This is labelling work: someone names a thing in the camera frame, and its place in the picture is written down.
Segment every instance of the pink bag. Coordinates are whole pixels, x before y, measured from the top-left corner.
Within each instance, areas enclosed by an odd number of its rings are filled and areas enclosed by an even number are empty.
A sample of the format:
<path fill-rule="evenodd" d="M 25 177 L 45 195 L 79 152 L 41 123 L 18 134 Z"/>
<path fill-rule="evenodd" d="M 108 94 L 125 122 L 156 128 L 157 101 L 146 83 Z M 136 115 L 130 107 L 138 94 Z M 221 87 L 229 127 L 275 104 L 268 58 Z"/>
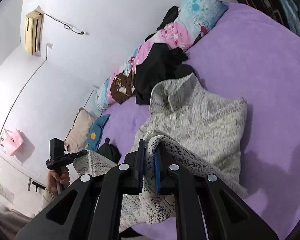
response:
<path fill-rule="evenodd" d="M 21 146 L 23 143 L 23 138 L 21 136 L 20 131 L 14 129 L 13 131 L 9 131 L 4 129 L 5 134 L 7 137 L 2 140 L 2 146 L 4 147 L 6 153 L 10 156 L 15 155 L 15 151 Z"/>

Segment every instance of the orange circle on blue plush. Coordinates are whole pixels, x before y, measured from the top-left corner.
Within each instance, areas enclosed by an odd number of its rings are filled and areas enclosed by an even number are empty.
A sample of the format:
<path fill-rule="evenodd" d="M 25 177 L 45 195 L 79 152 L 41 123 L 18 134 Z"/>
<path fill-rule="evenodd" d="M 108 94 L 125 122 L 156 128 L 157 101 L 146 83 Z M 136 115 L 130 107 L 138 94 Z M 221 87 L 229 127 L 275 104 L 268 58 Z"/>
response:
<path fill-rule="evenodd" d="M 90 135 L 90 138 L 91 138 L 92 140 L 95 140 L 95 139 L 96 139 L 96 133 L 93 132 L 93 133 Z"/>

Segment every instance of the bed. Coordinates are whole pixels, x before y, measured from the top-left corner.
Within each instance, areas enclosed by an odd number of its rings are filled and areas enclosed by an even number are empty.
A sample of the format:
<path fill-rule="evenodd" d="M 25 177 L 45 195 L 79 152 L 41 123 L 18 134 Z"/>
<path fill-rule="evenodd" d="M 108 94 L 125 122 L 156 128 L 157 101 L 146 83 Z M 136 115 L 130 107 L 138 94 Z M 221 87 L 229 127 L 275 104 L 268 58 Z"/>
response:
<path fill-rule="evenodd" d="M 300 232 L 300 38 L 253 8 L 227 5 L 217 25 L 187 51 L 186 63 L 209 92 L 247 100 L 240 144 L 244 200 L 285 239 Z M 110 138 L 121 163 L 150 116 L 148 105 L 131 97 L 103 114 L 110 118 L 101 144 Z M 151 239 L 176 239 L 175 218 L 133 229 Z"/>

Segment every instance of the hand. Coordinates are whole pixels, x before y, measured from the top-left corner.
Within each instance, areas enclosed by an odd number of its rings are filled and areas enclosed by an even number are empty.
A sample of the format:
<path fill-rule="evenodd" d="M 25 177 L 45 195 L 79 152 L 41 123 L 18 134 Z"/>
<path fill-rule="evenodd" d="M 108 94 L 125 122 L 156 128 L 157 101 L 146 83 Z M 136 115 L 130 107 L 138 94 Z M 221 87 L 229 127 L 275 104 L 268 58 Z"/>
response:
<path fill-rule="evenodd" d="M 59 176 L 55 171 L 48 172 L 47 178 L 47 190 L 53 194 L 58 194 L 56 180 L 61 184 L 69 186 L 70 185 L 70 174 L 69 169 L 66 167 L 62 171 L 62 175 Z"/>

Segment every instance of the yellowed air conditioner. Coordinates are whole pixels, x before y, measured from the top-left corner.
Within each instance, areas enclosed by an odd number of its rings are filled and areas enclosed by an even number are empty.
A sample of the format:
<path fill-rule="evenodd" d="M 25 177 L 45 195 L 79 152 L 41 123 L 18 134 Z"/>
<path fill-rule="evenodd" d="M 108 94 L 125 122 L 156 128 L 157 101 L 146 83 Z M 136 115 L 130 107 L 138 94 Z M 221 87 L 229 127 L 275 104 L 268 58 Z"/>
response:
<path fill-rule="evenodd" d="M 40 51 L 41 23 L 41 13 L 32 11 L 26 15 L 25 46 L 26 53 L 30 56 Z"/>

